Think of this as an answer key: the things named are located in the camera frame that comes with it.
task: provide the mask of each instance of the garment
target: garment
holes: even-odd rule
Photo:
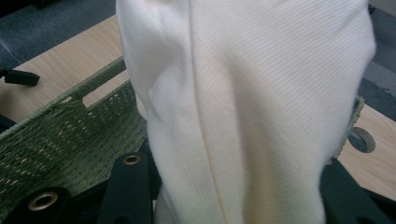
[[[375,52],[362,0],[118,0],[163,178],[155,223],[324,223],[318,191]]]

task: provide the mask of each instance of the metal grommet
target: metal grommet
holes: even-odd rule
[[[137,164],[138,162],[140,162],[140,157],[138,156],[129,156],[123,159],[123,163],[127,165],[134,165]]]
[[[53,205],[58,200],[58,194],[55,192],[45,192],[33,198],[29,202],[31,211],[40,211]]]

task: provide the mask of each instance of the basket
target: basket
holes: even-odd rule
[[[108,179],[118,156],[138,150],[146,122],[129,81],[88,108],[82,102],[124,70],[119,58],[0,135],[0,223],[37,189],[76,195]]]

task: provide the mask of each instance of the light wood tabletop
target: light wood tabletop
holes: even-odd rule
[[[0,113],[21,121],[120,56],[120,31],[113,16],[17,67],[41,79],[33,88],[1,83]],[[94,103],[127,79],[124,72],[84,103]],[[339,160],[362,187],[396,200],[396,123],[366,105],[356,126],[374,137],[376,149],[365,154],[347,142]]]

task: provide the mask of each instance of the floor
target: floor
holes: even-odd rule
[[[115,14],[116,0],[62,0],[0,18],[0,64],[11,69]],[[396,18],[372,15],[377,51],[361,82],[365,103],[396,121]]]

